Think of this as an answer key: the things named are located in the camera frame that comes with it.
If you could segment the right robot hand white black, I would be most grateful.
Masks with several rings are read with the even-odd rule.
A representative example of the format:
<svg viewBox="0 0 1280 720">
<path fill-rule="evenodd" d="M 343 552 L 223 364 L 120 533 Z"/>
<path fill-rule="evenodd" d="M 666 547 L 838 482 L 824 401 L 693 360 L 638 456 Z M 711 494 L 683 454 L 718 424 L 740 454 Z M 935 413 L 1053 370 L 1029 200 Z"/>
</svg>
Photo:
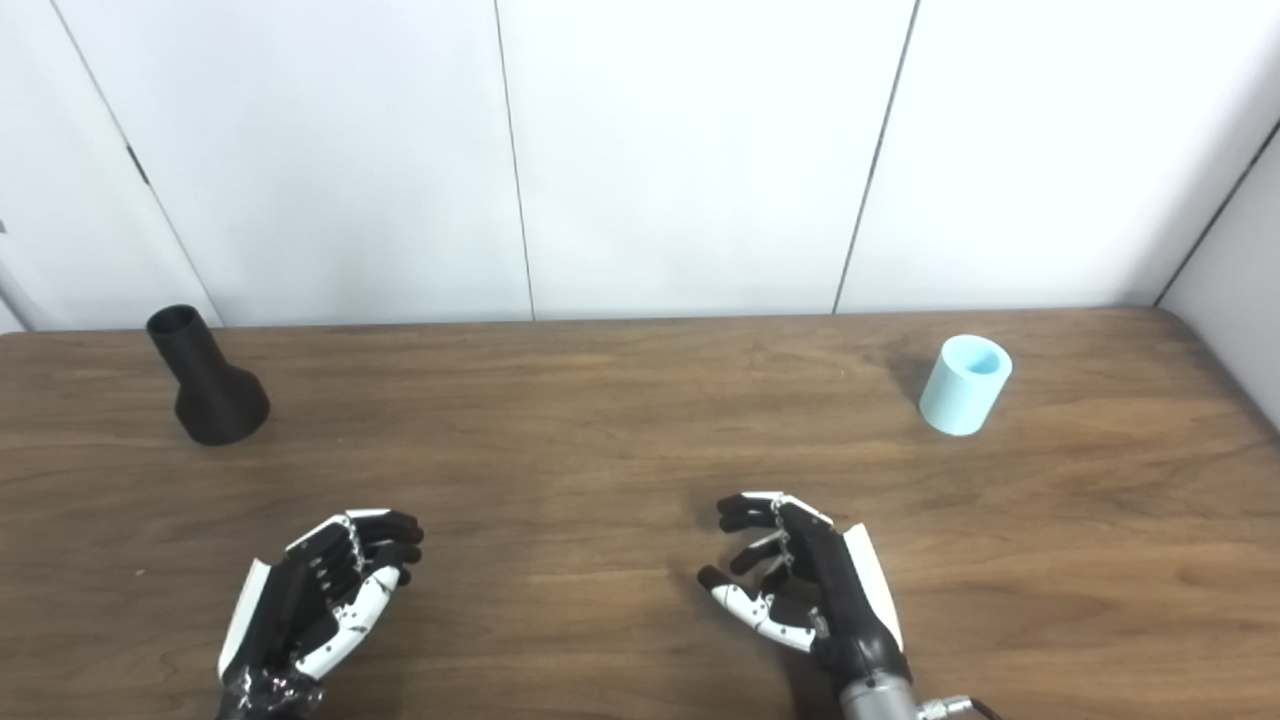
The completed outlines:
<svg viewBox="0 0 1280 720">
<path fill-rule="evenodd" d="M 765 530 L 731 559 L 730 571 L 698 573 L 723 610 L 758 635 L 810 655 L 836 691 L 913 680 L 892 601 L 873 597 L 884 582 L 855 560 L 867 546 L 863 527 L 838 530 L 829 516 L 781 491 L 731 495 L 716 510 L 724 533 Z"/>
</svg>

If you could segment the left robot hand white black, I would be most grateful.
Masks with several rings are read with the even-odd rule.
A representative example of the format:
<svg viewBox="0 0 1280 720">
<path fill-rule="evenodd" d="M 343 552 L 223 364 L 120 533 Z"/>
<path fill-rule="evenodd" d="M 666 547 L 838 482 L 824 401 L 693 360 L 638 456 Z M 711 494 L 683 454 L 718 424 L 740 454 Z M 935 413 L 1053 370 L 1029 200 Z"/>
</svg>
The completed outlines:
<svg viewBox="0 0 1280 720">
<path fill-rule="evenodd" d="M 419 519 L 351 509 L 255 559 L 218 657 L 219 719 L 308 719 L 422 557 Z"/>
</svg>

